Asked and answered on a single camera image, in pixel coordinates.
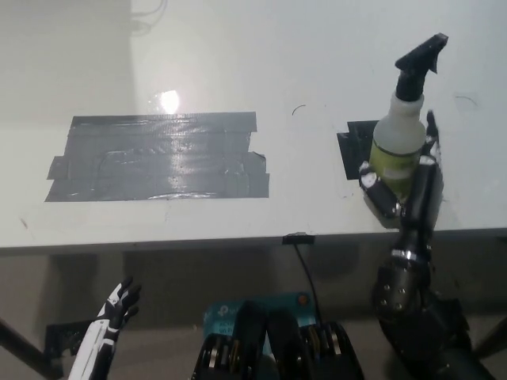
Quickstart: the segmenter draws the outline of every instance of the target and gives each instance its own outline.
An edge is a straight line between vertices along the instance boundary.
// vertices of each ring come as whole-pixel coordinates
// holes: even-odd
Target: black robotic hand
[[[429,289],[430,239],[444,187],[432,112],[406,202],[397,199],[367,162],[360,167],[360,186],[383,217],[399,218],[398,239],[380,265],[372,291],[375,314],[398,357],[418,379],[492,379],[472,355],[459,301],[442,300]]]

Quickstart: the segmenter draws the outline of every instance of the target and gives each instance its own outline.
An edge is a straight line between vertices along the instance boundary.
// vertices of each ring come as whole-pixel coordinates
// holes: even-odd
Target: black spray nozzle
[[[438,54],[447,41],[446,35],[438,33],[396,61],[396,67],[401,70],[396,86],[398,99],[417,101],[421,97],[426,73],[428,70],[436,73]]]

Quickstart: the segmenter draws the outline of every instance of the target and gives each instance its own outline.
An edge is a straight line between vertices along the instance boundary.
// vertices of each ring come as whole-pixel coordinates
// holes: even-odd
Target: black tape
[[[370,159],[373,129],[377,123],[378,120],[349,121],[349,132],[337,134],[347,180],[358,180],[359,166]]]

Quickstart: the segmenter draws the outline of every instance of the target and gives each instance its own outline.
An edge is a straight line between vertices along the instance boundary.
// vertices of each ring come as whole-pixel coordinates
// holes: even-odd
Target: gray duct tape
[[[225,154],[248,152],[249,132],[186,135],[70,135],[65,155],[93,157],[112,152],[137,154]]]
[[[146,116],[75,116],[70,135],[192,135],[255,132],[255,112],[187,113]]]
[[[46,201],[269,196],[255,112],[76,116]]]
[[[267,198],[269,174],[55,180],[46,202]]]
[[[179,176],[206,174],[263,174],[264,156],[245,154],[137,154],[112,152],[91,159],[55,157],[49,180],[131,176]]]

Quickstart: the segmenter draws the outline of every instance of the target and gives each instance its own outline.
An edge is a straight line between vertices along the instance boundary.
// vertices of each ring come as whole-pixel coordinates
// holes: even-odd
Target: gray floor
[[[407,378],[369,311],[369,289],[389,242],[304,249],[325,319],[341,321],[368,379]],[[437,239],[433,288],[459,297],[477,340],[507,315],[507,244],[494,238]],[[308,290],[292,247],[227,248],[100,256],[0,258],[0,317],[38,347],[45,326],[92,318],[133,274],[143,285],[140,314],[123,332],[110,379],[189,378],[202,343],[202,314],[213,302]],[[501,352],[487,361],[501,378]],[[64,360],[66,373],[72,358]],[[0,379],[39,379],[0,349]]]

